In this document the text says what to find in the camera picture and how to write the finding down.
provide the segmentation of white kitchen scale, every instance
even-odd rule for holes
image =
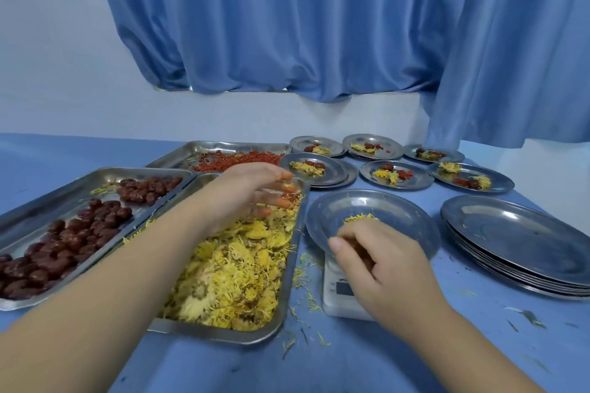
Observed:
[[[336,259],[329,254],[326,254],[324,264],[324,291],[321,302],[328,315],[375,321],[356,300],[346,275],[336,263]]]

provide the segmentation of right hand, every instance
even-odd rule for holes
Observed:
[[[390,226],[374,219],[353,221],[329,244],[361,306],[406,343],[453,311],[420,245]],[[375,262],[371,270],[354,249],[358,244]]]

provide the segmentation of blue tablecloth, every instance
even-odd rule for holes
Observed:
[[[0,134],[0,213],[102,166],[144,166],[179,142]],[[351,159],[355,165],[362,161]],[[358,179],[351,188],[379,189]],[[441,224],[439,209],[462,191],[436,182],[413,193],[395,191],[418,204]],[[312,192],[311,201],[321,192]],[[504,199],[537,208],[513,191]],[[503,284],[464,257],[445,232],[432,267],[448,301],[549,392],[587,391],[590,360],[590,304],[538,296]],[[302,238],[299,254],[321,251]],[[322,273],[307,269],[307,285],[321,300]],[[433,374],[402,342],[376,323],[309,311],[293,290],[283,330],[253,347],[219,345],[188,337],[147,333],[111,388],[119,392],[438,392]],[[546,329],[507,307],[532,311]],[[5,329],[23,311],[0,312]],[[301,329],[304,330],[308,343]],[[318,333],[330,345],[321,345]],[[283,359],[283,344],[296,343]]]

